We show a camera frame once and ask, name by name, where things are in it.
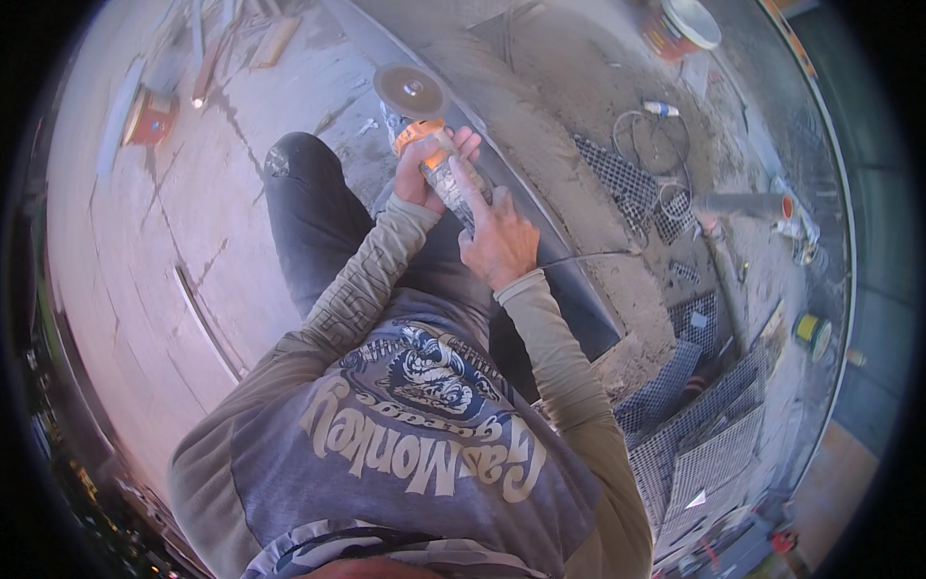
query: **knee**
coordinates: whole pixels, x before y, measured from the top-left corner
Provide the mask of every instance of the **knee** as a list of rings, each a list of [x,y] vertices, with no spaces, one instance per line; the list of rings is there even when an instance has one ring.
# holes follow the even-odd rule
[[[338,157],[317,136],[307,132],[290,132],[267,152],[264,176],[301,176],[319,164],[330,166],[332,162],[340,167]]]

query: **long sleeve shirt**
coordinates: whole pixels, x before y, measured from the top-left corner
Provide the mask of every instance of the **long sleeve shirt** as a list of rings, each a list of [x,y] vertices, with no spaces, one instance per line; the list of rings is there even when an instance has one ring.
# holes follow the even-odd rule
[[[393,289],[439,217],[393,195],[302,327],[174,452],[174,516],[219,579],[291,576],[275,572],[305,546],[371,534],[404,545],[404,560],[426,545],[419,554],[440,569],[437,552],[453,552],[473,577],[491,574],[460,549],[521,570],[505,576],[649,577],[652,536],[623,434],[543,272],[495,299],[556,432],[465,315]]]

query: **hand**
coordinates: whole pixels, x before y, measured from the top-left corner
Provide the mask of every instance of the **hand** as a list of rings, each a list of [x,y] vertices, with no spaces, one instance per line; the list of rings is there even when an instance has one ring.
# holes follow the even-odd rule
[[[473,237],[460,232],[460,260],[494,292],[535,270],[540,230],[518,214],[507,187],[495,187],[490,206],[456,157],[450,169],[476,221]]]
[[[460,127],[456,134],[444,127],[444,130],[453,140],[454,145],[459,150],[460,155],[469,159],[469,162],[476,162],[479,158],[479,143],[482,137],[472,131],[470,127]],[[436,138],[429,136],[426,139],[416,141],[406,147],[399,159],[399,165],[395,169],[395,194],[405,201],[416,205],[421,205],[431,211],[441,215],[447,211],[444,202],[424,181],[424,175],[421,174],[420,165],[424,159],[437,152],[440,144]]]

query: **grinder disc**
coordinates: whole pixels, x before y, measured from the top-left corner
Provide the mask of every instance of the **grinder disc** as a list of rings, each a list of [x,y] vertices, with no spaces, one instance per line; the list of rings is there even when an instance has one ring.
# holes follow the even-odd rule
[[[437,119],[450,106],[444,82],[413,65],[380,67],[373,76],[373,88],[389,108],[414,120]]]

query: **angle grinder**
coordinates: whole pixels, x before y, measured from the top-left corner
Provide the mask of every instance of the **angle grinder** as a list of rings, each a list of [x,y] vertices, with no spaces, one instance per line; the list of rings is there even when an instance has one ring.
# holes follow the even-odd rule
[[[472,210],[450,170],[450,157],[459,158],[460,165],[490,205],[492,192],[469,160],[459,155],[459,150],[444,130],[444,119],[441,116],[450,107],[449,91],[444,82],[427,69],[407,64],[390,64],[376,71],[373,88],[381,99],[380,111],[389,130],[389,142],[397,157],[401,157],[411,143],[429,135],[437,138],[441,148],[421,163],[421,173],[444,205],[453,211],[469,234],[473,235],[476,227]]]

